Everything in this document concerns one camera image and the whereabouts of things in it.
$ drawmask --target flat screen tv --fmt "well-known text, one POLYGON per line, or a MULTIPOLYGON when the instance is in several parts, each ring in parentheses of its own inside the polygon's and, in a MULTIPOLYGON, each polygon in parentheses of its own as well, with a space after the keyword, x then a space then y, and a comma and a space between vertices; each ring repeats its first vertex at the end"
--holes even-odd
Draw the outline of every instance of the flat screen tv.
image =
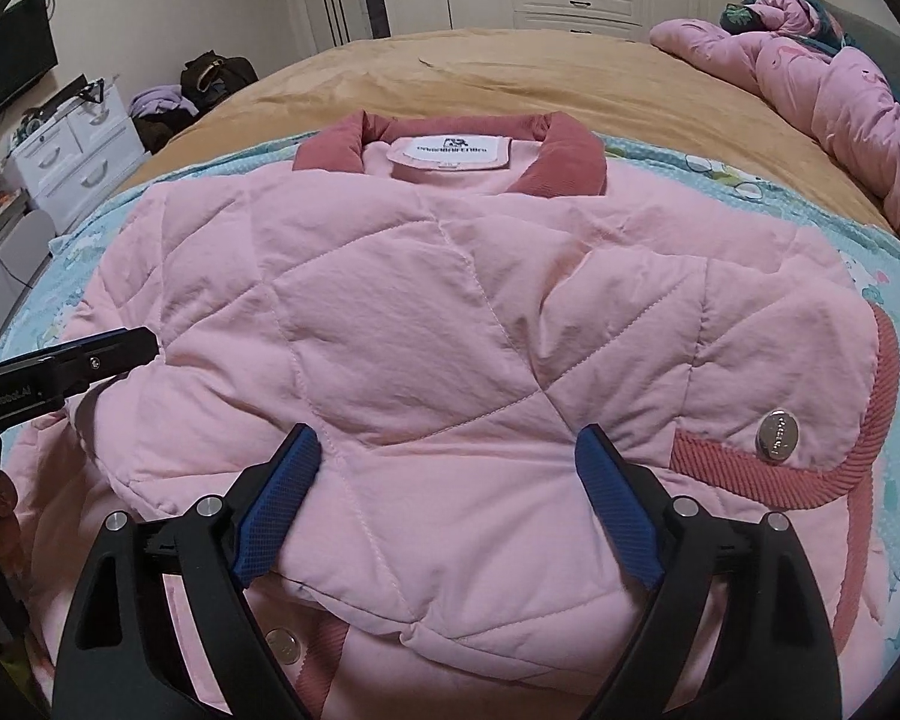
POLYGON ((0 113, 56 66, 46 0, 21 0, 0 16, 0 113))

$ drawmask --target cabinet drawer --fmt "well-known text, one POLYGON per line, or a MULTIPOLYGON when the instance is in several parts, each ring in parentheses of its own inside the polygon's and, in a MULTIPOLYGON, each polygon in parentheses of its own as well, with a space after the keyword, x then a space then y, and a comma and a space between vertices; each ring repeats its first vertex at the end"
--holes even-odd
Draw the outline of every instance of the cabinet drawer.
POLYGON ((564 32, 610 35, 610 37, 635 41, 644 38, 642 26, 614 20, 573 19, 551 13, 517 13, 514 18, 517 29, 560 29, 564 32))
POLYGON ((13 178, 26 187, 31 196, 52 189, 82 159, 74 133, 66 122, 57 122, 12 153, 8 165, 18 173, 13 178))
POLYGON ((514 10, 525 13, 564 13, 569 16, 609 18, 643 23, 640 0, 514 0, 514 10))
POLYGON ((67 114, 67 122, 84 151, 91 151, 127 120, 127 111, 117 87, 112 84, 103 93, 102 103, 81 103, 67 114))
POLYGON ((87 156, 53 191, 34 199, 53 218, 59 233, 85 218, 125 178, 143 156, 144 148, 129 121, 111 129, 109 138, 87 156))

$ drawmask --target tan bedsheet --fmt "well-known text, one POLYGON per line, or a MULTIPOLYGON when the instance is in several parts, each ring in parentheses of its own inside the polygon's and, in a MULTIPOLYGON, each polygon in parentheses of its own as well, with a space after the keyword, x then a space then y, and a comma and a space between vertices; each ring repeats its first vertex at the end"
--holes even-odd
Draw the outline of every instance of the tan bedsheet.
POLYGON ((234 95, 127 186, 361 108, 396 117, 565 111, 597 132, 718 159, 890 229, 868 194, 759 98, 649 45, 557 31, 460 30, 324 52, 234 95))

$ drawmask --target blue textured pad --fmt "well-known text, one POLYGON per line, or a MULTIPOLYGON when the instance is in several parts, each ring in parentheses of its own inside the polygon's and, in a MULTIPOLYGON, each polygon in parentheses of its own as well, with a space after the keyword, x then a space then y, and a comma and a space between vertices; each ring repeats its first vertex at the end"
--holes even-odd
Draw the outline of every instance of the blue textured pad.
POLYGON ((290 445, 266 486, 237 529, 233 573, 240 584, 250 583, 271 569, 290 524, 314 483, 320 466, 320 443, 305 427, 290 445))
POLYGON ((655 589, 663 579, 663 566, 650 517, 590 428, 578 435, 575 456, 577 475, 624 570, 646 589, 655 589))

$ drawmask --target drawer handle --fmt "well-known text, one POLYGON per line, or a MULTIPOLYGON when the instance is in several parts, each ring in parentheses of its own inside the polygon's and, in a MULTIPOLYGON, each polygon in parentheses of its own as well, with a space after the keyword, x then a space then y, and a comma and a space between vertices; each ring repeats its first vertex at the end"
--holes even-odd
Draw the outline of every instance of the drawer handle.
POLYGON ((107 167, 107 162, 106 162, 106 159, 104 159, 103 163, 96 170, 94 170, 92 173, 90 173, 90 175, 85 177, 80 182, 80 184, 82 184, 83 186, 86 186, 87 189, 97 186, 98 183, 103 181, 103 177, 106 176, 106 167, 107 167))
POLYGON ((90 127, 98 127, 100 124, 103 124, 109 115, 110 109, 104 108, 100 113, 96 114, 93 119, 90 119, 90 127))
POLYGON ((56 158, 60 156, 60 146, 53 147, 53 153, 47 154, 43 159, 41 159, 36 166, 39 167, 40 170, 47 170, 47 167, 53 165, 56 162, 56 158))

